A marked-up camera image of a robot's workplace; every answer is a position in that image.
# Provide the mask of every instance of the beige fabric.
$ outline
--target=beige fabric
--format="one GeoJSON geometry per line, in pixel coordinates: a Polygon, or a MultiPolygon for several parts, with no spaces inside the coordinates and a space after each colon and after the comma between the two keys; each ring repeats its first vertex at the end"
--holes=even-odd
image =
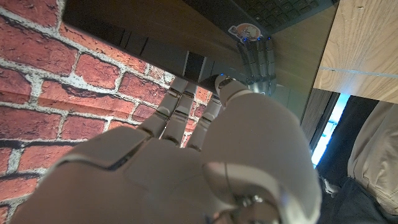
{"type": "Polygon", "coordinates": [[[398,215],[398,105],[380,101],[369,115],[355,140],[348,175],[398,215]]]}

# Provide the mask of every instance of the red brick wall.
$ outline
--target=red brick wall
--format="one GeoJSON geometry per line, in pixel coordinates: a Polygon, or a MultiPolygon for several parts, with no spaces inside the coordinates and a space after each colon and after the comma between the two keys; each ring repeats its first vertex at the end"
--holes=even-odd
{"type": "MultiPolygon", "coordinates": [[[[135,127],[173,75],[60,20],[63,0],[0,0],[0,224],[79,142],[135,127]]],[[[210,99],[199,89],[184,136],[210,99]]]]}

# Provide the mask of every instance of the robotic finger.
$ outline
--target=robotic finger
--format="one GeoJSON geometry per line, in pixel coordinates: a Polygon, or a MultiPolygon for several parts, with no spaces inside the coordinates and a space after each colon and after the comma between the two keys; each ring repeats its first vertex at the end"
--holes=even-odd
{"type": "Polygon", "coordinates": [[[243,65],[248,75],[246,84],[255,93],[271,96],[276,88],[275,58],[270,37],[237,43],[243,65]]]}
{"type": "Polygon", "coordinates": [[[211,122],[217,117],[220,108],[220,99],[216,95],[213,95],[201,118],[199,119],[195,130],[193,130],[191,138],[187,142],[187,148],[195,149],[198,152],[201,151],[201,146],[205,140],[207,129],[209,128],[211,122]]]}
{"type": "Polygon", "coordinates": [[[174,112],[178,101],[181,99],[187,83],[187,81],[175,77],[155,113],[147,118],[138,129],[148,132],[154,138],[159,138],[164,132],[167,121],[174,112]]]}
{"type": "Polygon", "coordinates": [[[215,223],[316,223],[321,192],[298,119],[232,78],[215,84],[224,111],[202,145],[203,175],[238,207],[215,223]]]}
{"type": "Polygon", "coordinates": [[[176,146],[181,145],[181,140],[184,135],[196,91],[197,86],[195,84],[188,83],[180,97],[180,101],[175,107],[170,121],[166,125],[166,129],[164,130],[161,139],[172,141],[176,146]]]}

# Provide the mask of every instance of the laptop keyboard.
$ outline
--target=laptop keyboard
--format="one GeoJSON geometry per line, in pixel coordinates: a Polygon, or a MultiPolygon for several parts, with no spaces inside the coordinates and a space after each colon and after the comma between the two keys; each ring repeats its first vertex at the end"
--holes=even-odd
{"type": "Polygon", "coordinates": [[[267,30],[276,30],[319,6],[318,0],[238,0],[235,2],[267,30]]]}

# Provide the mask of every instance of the robotic hand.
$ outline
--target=robotic hand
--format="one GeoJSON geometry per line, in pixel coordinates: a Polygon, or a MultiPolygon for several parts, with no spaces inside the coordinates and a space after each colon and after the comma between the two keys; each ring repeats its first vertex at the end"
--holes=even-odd
{"type": "Polygon", "coordinates": [[[137,129],[61,158],[11,223],[315,223],[321,192],[298,120],[228,77],[216,89],[187,148],[196,86],[176,78],[137,129]]]}

